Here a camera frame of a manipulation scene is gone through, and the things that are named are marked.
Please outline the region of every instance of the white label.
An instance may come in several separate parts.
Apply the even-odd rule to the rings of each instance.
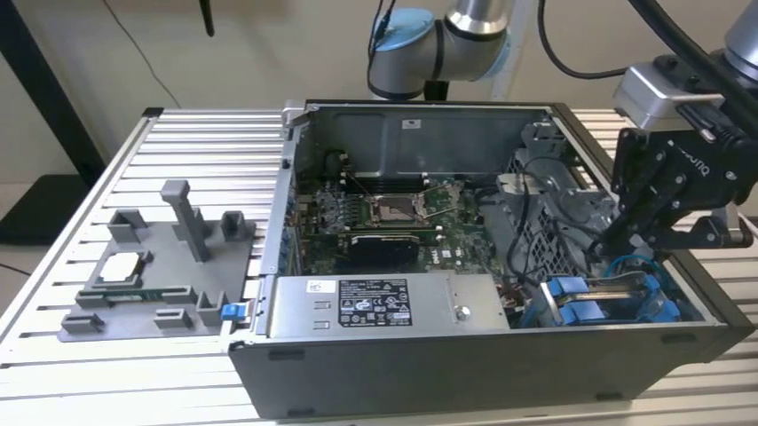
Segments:
[[[410,129],[420,129],[422,128],[422,121],[420,120],[403,120],[403,130]]]
[[[308,293],[334,293],[335,290],[335,280],[308,280]]]

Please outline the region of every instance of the blue connector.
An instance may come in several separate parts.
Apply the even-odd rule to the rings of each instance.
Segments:
[[[226,304],[222,308],[223,321],[242,321],[247,318],[248,304]]]

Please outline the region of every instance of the black cable cord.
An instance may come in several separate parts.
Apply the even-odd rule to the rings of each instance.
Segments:
[[[526,185],[526,182],[523,182],[523,204],[520,207],[520,218],[519,218],[519,224],[516,226],[516,235],[511,241],[511,245],[508,246],[508,251],[506,253],[506,264],[508,266],[508,270],[516,276],[516,279],[520,282],[530,284],[532,287],[536,288],[539,287],[539,283],[535,280],[532,280],[528,276],[526,276],[515,268],[515,265],[512,264],[512,254],[515,252],[516,244],[519,243],[519,240],[522,239],[523,236],[523,232],[526,230],[528,215],[530,215],[530,187]]]
[[[629,2],[663,43],[690,64],[699,78],[723,95],[726,99],[723,113],[751,138],[758,138],[758,100],[682,31],[658,2],[655,0],[629,0]]]
[[[598,73],[583,73],[581,71],[574,71],[571,68],[568,68],[568,66],[566,66],[566,64],[563,64],[563,62],[555,55],[555,52],[552,51],[550,41],[547,40],[547,33],[544,31],[544,0],[540,0],[536,6],[536,28],[540,35],[542,47],[544,49],[544,53],[547,53],[547,58],[550,58],[552,64],[566,75],[570,75],[571,77],[579,78],[582,80],[601,80],[609,77],[619,77],[625,74],[626,68],[617,68]]]
[[[137,44],[136,40],[133,39],[132,34],[129,33],[129,30],[127,30],[127,27],[123,26],[121,20],[119,19],[119,16],[116,15],[116,12],[113,11],[113,9],[112,9],[112,7],[108,3],[108,0],[101,0],[101,2],[104,4],[105,8],[108,9],[108,12],[111,13],[111,16],[113,17],[116,24],[119,24],[119,27],[121,27],[123,34],[125,34],[127,37],[129,37],[129,40],[132,41],[133,47],[136,48],[137,52],[140,53],[141,59],[144,60],[144,64],[147,65],[148,69],[151,70],[152,78],[163,87],[163,90],[165,91],[165,93],[171,97],[173,103],[176,104],[176,107],[181,108],[181,104],[176,100],[176,96],[171,93],[171,91],[168,90],[168,87],[165,87],[165,84],[163,84],[161,79],[159,78],[157,74],[155,73],[155,69],[152,69],[151,61],[147,59],[147,55],[144,54],[143,49],[140,48],[140,45]]]
[[[376,20],[379,20],[379,15],[382,14],[382,8],[384,7],[384,0],[379,0],[379,5],[376,6],[376,14],[374,15],[374,22],[371,24],[371,36],[368,37],[368,67],[366,67],[366,82],[371,84],[371,65],[374,64],[374,56],[376,56],[376,47],[379,42],[384,38],[384,33],[390,25],[390,18],[392,17],[392,9],[395,8],[396,0],[390,2],[384,16],[376,25]]]
[[[27,271],[24,271],[23,269],[19,269],[19,268],[11,266],[9,264],[0,264],[0,268],[5,268],[5,269],[9,270],[9,271],[17,272],[17,273],[20,273],[21,275],[25,275],[27,277],[32,275],[31,272],[27,272]]]
[[[371,33],[368,34],[368,47],[366,49],[366,54],[368,56],[368,67],[371,67],[371,61],[374,59],[374,36],[375,36],[375,28],[376,22],[379,21],[379,15],[382,14],[382,9],[384,7],[384,0],[379,0],[379,5],[376,6],[376,13],[374,14],[374,19],[371,21]]]

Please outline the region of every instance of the aluminum extrusion table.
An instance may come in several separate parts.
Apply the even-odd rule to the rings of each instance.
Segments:
[[[613,150],[626,121],[607,110],[575,113],[602,146]],[[159,118],[141,118],[0,319],[0,424],[275,424],[258,418],[223,353],[223,338],[60,343],[56,332],[111,238],[104,224],[113,210],[139,208],[147,221],[175,220],[159,194],[167,178],[188,179],[191,202],[207,219],[219,219],[226,210],[242,210],[258,221],[246,285],[246,294],[255,294],[280,127],[279,111],[165,110]],[[697,251],[695,256],[758,323],[758,245]],[[758,424],[758,333],[710,364],[678,368],[631,402],[316,424],[536,422]]]

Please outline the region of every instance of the warning label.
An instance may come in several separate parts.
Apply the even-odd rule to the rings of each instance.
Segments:
[[[407,280],[340,280],[343,327],[412,326]]]

